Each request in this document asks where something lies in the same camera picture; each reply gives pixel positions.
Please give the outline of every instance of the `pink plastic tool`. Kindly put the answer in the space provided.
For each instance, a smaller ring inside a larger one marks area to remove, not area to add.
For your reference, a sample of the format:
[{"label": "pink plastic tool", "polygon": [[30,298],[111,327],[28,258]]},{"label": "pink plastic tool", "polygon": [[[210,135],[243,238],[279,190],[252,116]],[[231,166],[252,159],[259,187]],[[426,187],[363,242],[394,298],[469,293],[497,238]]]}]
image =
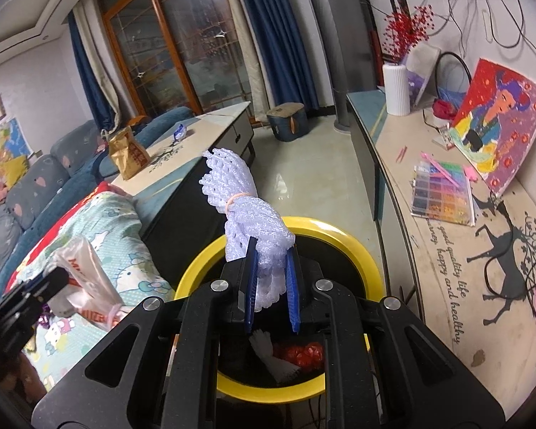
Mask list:
[{"label": "pink plastic tool", "polygon": [[453,180],[449,172],[444,167],[442,167],[437,161],[435,161],[431,155],[429,155],[428,153],[421,153],[421,158],[429,161],[429,163],[431,163],[437,169],[437,171],[439,171],[445,177],[445,179],[447,179],[456,188],[458,189],[461,188],[461,186],[459,186],[459,184],[457,184],[456,181]]},{"label": "pink plastic tool", "polygon": [[474,167],[470,166],[469,164],[466,164],[462,168],[468,180],[470,180],[471,182],[476,182],[478,180],[478,172]]}]

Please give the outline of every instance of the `world map poster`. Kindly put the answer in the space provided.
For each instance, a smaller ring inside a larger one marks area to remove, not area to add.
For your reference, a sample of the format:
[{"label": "world map poster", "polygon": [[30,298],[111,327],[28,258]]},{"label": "world map poster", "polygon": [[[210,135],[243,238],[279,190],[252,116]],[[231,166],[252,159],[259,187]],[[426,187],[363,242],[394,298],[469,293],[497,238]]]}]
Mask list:
[{"label": "world map poster", "polygon": [[5,163],[21,155],[29,156],[31,153],[32,150],[16,119],[10,119],[0,124],[0,163]]},{"label": "world map poster", "polygon": [[509,68],[479,60],[450,135],[499,197],[536,138],[536,83]]}]

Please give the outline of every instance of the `glass door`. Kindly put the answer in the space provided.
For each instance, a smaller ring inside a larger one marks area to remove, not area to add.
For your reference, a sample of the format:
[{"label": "glass door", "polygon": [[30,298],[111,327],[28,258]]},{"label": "glass door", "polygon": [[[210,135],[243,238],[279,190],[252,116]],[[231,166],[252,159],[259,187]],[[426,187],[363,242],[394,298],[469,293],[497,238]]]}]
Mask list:
[{"label": "glass door", "polygon": [[228,0],[99,2],[140,111],[154,118],[187,105],[200,114],[252,101]]},{"label": "glass door", "polygon": [[127,76],[146,114],[190,106],[165,43],[152,0],[133,0],[110,20]]},{"label": "glass door", "polygon": [[160,0],[204,111],[251,100],[228,0]]}]

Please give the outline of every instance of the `trash bin rim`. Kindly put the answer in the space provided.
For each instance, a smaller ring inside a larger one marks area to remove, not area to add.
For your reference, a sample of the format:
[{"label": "trash bin rim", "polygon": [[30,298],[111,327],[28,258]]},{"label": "trash bin rim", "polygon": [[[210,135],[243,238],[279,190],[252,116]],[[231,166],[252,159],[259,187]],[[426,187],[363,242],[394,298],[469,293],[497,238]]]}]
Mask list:
[{"label": "trash bin rim", "polygon": [[[384,284],[379,269],[366,248],[353,236],[313,218],[284,216],[284,224],[298,236],[313,237],[329,243],[344,253],[356,267],[369,300],[384,297]],[[207,272],[224,256],[226,236],[220,236],[202,250],[184,272],[175,292],[175,300],[187,297],[200,285]],[[325,391],[325,376],[287,387],[260,388],[242,384],[223,373],[217,377],[217,390],[240,400],[265,404],[292,403],[318,396]]]}]

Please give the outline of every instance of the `cabinet drawer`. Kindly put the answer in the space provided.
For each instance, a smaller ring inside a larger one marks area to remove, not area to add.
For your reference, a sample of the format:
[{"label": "cabinet drawer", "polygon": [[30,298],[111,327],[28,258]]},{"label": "cabinet drawer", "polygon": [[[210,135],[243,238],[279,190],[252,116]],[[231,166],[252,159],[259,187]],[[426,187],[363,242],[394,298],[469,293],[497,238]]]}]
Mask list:
[{"label": "cabinet drawer", "polygon": [[238,119],[222,134],[214,148],[226,148],[242,155],[244,149],[253,136],[252,126],[248,120],[246,112],[242,113]]}]

